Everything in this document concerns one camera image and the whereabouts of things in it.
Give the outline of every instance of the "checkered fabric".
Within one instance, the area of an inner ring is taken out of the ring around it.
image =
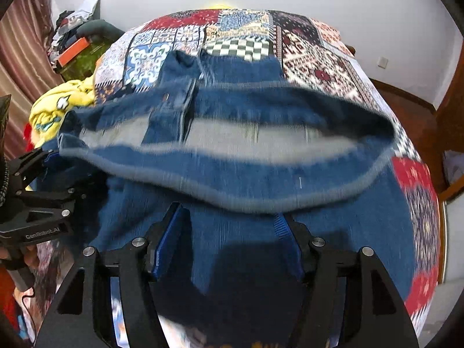
[[[393,117],[392,122],[397,136],[394,148],[395,156],[407,157],[414,161],[422,162],[421,156],[419,156],[419,153],[414,148],[411,139],[407,137],[406,131],[401,126],[400,121],[396,117]]]
[[[245,60],[260,60],[269,56],[269,42],[266,40],[256,41],[254,39],[217,39],[205,44],[208,54],[216,56],[238,56]]]

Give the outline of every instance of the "white wall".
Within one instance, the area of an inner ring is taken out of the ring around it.
[[[449,317],[456,301],[464,288],[464,280],[447,282],[435,288],[432,304],[430,305],[427,319],[419,335],[420,348],[425,347],[437,334],[443,323]]]
[[[63,11],[82,0],[55,2]],[[219,2],[285,10],[331,24],[356,48],[369,77],[430,103],[441,101],[454,74],[449,63],[462,37],[440,0],[101,0],[101,18],[126,30],[164,14]],[[389,59],[385,70],[377,67],[380,56]]]
[[[446,205],[448,255],[445,281],[464,280],[464,193]]]

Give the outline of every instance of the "cable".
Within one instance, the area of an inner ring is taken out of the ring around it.
[[[34,322],[34,319],[32,318],[32,315],[31,315],[31,312],[29,311],[29,309],[26,307],[26,304],[24,304],[24,299],[25,298],[34,298],[35,297],[35,289],[34,287],[32,287],[32,295],[27,295],[25,294],[24,296],[21,297],[21,302],[24,306],[24,309],[27,311],[27,314],[29,314],[29,318],[31,319],[31,324],[32,324],[32,329],[34,331],[34,341],[31,342],[32,345],[34,345],[36,339],[37,339],[37,329],[35,328],[35,322]]]
[[[1,166],[1,163],[0,163],[0,169],[4,168],[3,179],[1,178],[1,174],[0,174],[0,182],[1,182],[0,183],[0,206],[2,206],[3,203],[5,202],[6,191],[8,190],[10,173],[8,169],[8,161],[6,160],[6,158],[4,156],[0,156],[0,161],[3,162],[3,166]]]

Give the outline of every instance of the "denim jeans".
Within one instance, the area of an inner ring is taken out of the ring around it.
[[[83,161],[108,174],[75,238],[121,247],[180,201],[191,220],[153,285],[157,310],[208,344],[250,346],[284,345],[303,297],[275,213],[292,212],[340,248],[371,246],[407,297],[414,244],[394,138],[387,117],[289,84],[274,57],[171,51],[156,87],[69,111],[58,143],[77,169]]]

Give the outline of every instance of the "bed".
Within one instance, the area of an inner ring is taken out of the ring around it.
[[[286,79],[366,108],[382,111],[397,132],[393,159],[395,176],[410,207],[414,230],[415,274],[405,301],[419,334],[424,325],[438,278],[438,202],[427,166],[407,137],[400,122],[345,46],[340,33],[329,25],[277,10],[208,9],[173,13],[126,32],[101,59],[95,71],[97,103],[110,101],[122,88],[135,91],[156,87],[166,54],[182,50],[197,55],[200,50],[217,55],[259,61],[276,57]],[[37,274],[36,299],[26,304],[34,324],[40,327],[72,259],[58,242],[39,245],[41,266]],[[113,300],[119,344],[124,347],[121,308]],[[34,335],[33,324],[27,322]],[[163,324],[175,335],[179,326]]]

